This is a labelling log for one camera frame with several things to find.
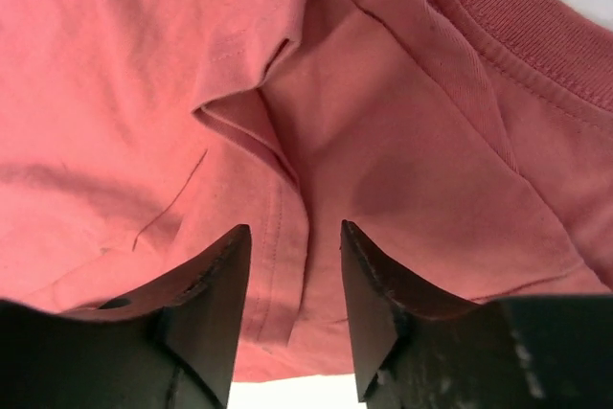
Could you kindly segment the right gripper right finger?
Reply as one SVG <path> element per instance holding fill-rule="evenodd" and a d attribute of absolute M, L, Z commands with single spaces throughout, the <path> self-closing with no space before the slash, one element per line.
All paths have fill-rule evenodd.
<path fill-rule="evenodd" d="M 612 299 L 532 295 L 475 304 L 341 225 L 358 399 L 370 408 L 608 408 Z"/>

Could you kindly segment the red t shirt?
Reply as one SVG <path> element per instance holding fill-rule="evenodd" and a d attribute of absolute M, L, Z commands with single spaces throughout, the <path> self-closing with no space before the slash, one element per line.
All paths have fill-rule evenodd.
<path fill-rule="evenodd" d="M 235 378 L 352 370 L 340 223 L 465 299 L 612 288 L 612 35 L 558 0 L 1 0 L 1 294 L 237 224 Z"/>

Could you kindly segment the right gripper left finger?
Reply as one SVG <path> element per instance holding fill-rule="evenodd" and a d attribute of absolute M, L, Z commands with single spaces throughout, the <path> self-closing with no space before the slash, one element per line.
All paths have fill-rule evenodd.
<path fill-rule="evenodd" d="M 1 303 L 5 408 L 224 408 L 250 271 L 248 226 L 99 307 Z"/>

